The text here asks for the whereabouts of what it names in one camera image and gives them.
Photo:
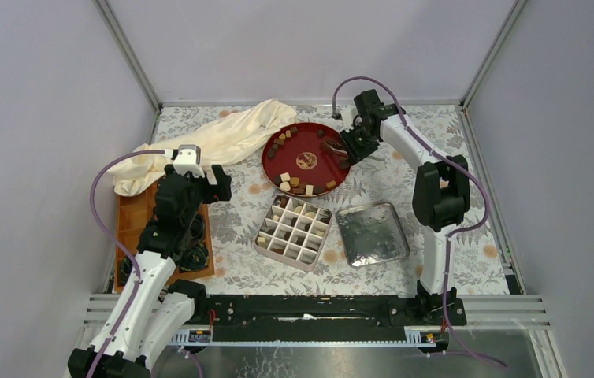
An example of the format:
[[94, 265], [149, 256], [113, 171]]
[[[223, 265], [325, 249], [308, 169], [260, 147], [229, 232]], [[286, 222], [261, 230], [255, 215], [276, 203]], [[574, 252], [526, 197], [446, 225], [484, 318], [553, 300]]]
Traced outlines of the silver metal tongs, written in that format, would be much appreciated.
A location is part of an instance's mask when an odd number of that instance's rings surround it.
[[328, 154], [336, 155], [344, 160], [348, 159], [348, 152], [345, 147], [335, 140], [325, 140], [321, 143], [321, 147]]

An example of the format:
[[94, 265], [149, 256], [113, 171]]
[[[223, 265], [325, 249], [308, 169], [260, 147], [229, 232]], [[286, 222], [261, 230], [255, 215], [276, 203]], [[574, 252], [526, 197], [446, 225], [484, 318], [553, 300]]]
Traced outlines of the pink tin with white dividers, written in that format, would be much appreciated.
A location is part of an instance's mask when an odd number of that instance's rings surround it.
[[262, 218], [253, 247], [267, 258], [311, 272], [324, 249], [331, 224], [331, 210], [279, 194]]

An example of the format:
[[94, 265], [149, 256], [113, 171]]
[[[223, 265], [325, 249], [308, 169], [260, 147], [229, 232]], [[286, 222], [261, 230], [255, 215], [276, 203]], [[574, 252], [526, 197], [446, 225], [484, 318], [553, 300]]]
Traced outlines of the silver tin lid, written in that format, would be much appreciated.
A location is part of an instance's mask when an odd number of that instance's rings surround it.
[[409, 256], [399, 215], [390, 202], [355, 206], [336, 212], [347, 263], [354, 268]]

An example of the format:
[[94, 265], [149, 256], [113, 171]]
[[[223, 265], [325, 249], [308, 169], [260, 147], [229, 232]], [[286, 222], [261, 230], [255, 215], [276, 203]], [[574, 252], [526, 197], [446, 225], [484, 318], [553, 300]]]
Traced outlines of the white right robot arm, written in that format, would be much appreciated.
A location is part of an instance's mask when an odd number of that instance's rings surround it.
[[375, 90], [358, 94], [354, 103], [357, 113], [351, 129], [340, 133], [349, 164], [359, 163], [387, 143], [414, 170], [411, 205], [423, 227], [425, 262], [410, 308], [422, 323], [446, 325], [450, 315], [459, 313], [457, 291], [447, 280], [451, 267], [447, 236], [470, 210], [468, 162], [461, 155], [447, 156], [414, 128], [401, 106], [384, 104]]

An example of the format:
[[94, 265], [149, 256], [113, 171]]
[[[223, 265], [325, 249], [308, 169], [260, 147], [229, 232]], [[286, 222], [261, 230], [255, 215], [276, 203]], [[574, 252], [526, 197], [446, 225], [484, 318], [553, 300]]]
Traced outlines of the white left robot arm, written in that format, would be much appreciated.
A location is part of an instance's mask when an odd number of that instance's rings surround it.
[[203, 285], [167, 282], [191, 244], [191, 225], [200, 207], [232, 197], [230, 175], [221, 165], [211, 169], [214, 183], [207, 176], [166, 166], [124, 289], [89, 346], [70, 354], [70, 376], [149, 377], [177, 330], [186, 322], [196, 324], [205, 318], [208, 305]]

